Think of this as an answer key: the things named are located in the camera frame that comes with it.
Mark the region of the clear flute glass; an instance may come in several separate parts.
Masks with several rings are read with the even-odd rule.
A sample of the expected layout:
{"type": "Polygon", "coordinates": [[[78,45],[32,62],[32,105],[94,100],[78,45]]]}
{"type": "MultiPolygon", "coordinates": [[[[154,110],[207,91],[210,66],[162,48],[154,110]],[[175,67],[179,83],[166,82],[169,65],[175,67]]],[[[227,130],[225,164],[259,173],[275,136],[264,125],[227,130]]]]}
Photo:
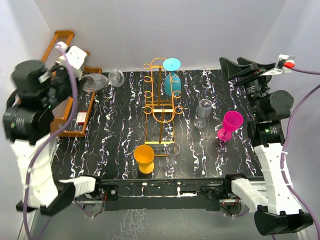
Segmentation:
{"type": "Polygon", "coordinates": [[[124,84],[125,77],[120,70],[114,69],[108,73],[108,76],[102,73],[90,73],[84,76],[85,83],[83,90],[87,93],[96,92],[104,89],[108,85],[114,88],[119,88],[124,84]]]}

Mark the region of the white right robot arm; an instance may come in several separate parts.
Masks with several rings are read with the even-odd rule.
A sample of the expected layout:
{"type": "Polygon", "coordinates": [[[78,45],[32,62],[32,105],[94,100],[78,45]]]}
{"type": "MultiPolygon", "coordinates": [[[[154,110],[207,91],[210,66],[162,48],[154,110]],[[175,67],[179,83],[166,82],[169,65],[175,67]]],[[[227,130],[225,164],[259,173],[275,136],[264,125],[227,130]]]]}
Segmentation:
{"type": "Polygon", "coordinates": [[[248,137],[261,165],[266,195],[261,194],[242,173],[228,174],[223,194],[239,197],[254,215],[263,236],[300,232],[314,224],[293,195],[293,184],[285,161],[288,133],[281,121],[292,116],[293,97],[284,90],[270,92],[268,83],[275,75],[295,68],[292,56],[279,55],[275,63],[261,64],[243,57],[236,61],[219,59],[222,79],[244,87],[253,120],[247,124],[248,137]]]}

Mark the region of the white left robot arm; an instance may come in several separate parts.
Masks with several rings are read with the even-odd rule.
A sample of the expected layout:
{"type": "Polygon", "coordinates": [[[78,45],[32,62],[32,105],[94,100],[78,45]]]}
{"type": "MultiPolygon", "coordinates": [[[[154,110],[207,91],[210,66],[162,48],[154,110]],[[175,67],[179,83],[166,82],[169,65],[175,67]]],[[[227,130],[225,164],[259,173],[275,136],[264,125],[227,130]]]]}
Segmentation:
{"type": "Polygon", "coordinates": [[[47,69],[41,60],[19,63],[11,78],[16,88],[7,99],[2,122],[16,155],[23,188],[16,209],[24,213],[39,210],[42,215],[54,216],[81,195],[99,199],[104,188],[95,177],[55,180],[49,155],[49,144],[56,136],[50,127],[53,110],[67,98],[77,99],[82,78],[70,76],[60,64],[47,69]]]}

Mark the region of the blue plastic wine glass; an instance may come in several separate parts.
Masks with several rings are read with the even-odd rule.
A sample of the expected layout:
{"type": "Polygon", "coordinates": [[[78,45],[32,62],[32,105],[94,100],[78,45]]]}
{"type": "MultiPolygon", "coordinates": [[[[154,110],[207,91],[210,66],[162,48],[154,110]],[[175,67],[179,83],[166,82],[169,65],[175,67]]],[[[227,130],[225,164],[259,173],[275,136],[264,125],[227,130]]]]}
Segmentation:
{"type": "Polygon", "coordinates": [[[164,91],[166,95],[178,97],[181,94],[181,80],[175,73],[181,67],[181,62],[177,58],[168,58],[163,62],[163,67],[168,71],[164,81],[164,91]]]}

